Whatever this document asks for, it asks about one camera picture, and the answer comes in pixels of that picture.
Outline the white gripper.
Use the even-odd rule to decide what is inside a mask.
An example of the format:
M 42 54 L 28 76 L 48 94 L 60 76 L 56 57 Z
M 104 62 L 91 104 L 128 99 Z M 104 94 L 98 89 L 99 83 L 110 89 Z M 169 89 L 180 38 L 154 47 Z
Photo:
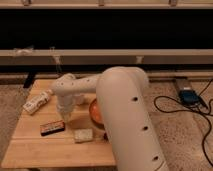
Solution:
M 73 95 L 57 97 L 57 111 L 61 115 L 64 122 L 69 122 L 71 113 L 74 110 L 75 101 Z

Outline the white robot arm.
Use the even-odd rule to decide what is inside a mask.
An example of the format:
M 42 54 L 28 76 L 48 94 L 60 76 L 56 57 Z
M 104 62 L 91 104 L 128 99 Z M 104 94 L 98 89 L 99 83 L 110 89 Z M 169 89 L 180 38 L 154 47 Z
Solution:
M 65 74 L 51 89 L 63 117 L 73 110 L 74 95 L 96 94 L 118 171 L 169 171 L 143 98 L 148 84 L 138 67 L 112 67 L 81 79 Z

